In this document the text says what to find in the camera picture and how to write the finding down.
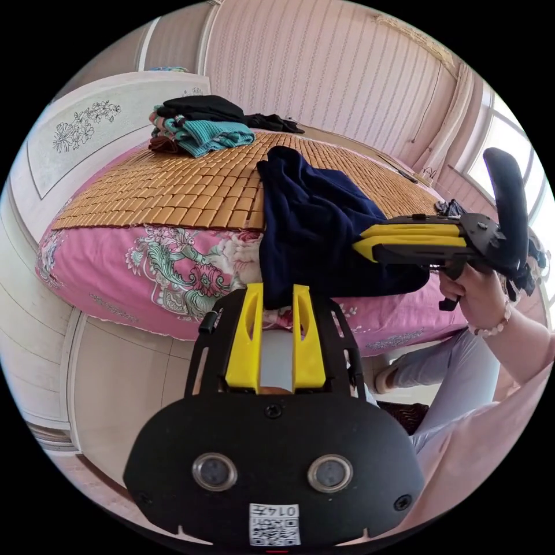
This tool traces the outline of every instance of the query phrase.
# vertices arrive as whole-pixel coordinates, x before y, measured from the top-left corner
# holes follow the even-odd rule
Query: striped wallpaper
[[[143,25],[100,52],[60,89],[57,100],[83,85],[119,73],[137,71],[140,51],[150,24]]]
[[[412,165],[455,79],[374,14],[342,0],[225,0],[208,47],[212,91],[246,113],[291,117]]]
[[[180,66],[196,73],[198,46],[211,9],[201,2],[160,18],[150,38],[145,69]]]

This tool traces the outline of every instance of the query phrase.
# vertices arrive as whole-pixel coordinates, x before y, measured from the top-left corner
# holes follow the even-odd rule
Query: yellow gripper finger
[[[262,359],[262,283],[247,285],[225,381],[231,388],[260,389]]]
[[[353,249],[372,262],[379,262],[373,253],[377,245],[438,245],[464,249],[467,242],[464,237],[445,235],[375,235],[353,243]]]
[[[325,383],[320,337],[309,288],[293,286],[293,393],[319,389]]]
[[[462,229],[457,224],[375,224],[360,234],[367,239],[376,235],[442,235],[459,237]]]

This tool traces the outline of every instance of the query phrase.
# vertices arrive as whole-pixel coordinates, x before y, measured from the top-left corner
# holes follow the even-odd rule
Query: screw
[[[410,495],[402,495],[393,503],[393,508],[398,511],[405,510],[412,503]]]
[[[139,501],[144,505],[152,505],[152,499],[144,492],[140,492],[137,497]]]
[[[264,414],[268,418],[279,418],[282,415],[282,408],[279,405],[268,405],[264,409]]]

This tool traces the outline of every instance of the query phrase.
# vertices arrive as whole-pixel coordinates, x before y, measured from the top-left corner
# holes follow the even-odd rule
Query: window
[[[514,156],[523,176],[530,228],[546,251],[555,254],[555,199],[538,155],[507,104],[485,85],[482,110],[486,114],[483,120],[485,133],[462,173],[493,201],[493,188],[482,154],[485,149],[496,147]],[[555,268],[553,272],[547,271],[540,285],[547,299],[546,310],[550,314],[552,327],[555,327],[554,273]]]

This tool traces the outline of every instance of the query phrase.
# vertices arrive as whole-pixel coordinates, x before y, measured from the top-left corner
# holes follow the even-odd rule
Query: qr code
[[[298,505],[258,505],[249,508],[250,544],[300,545]]]

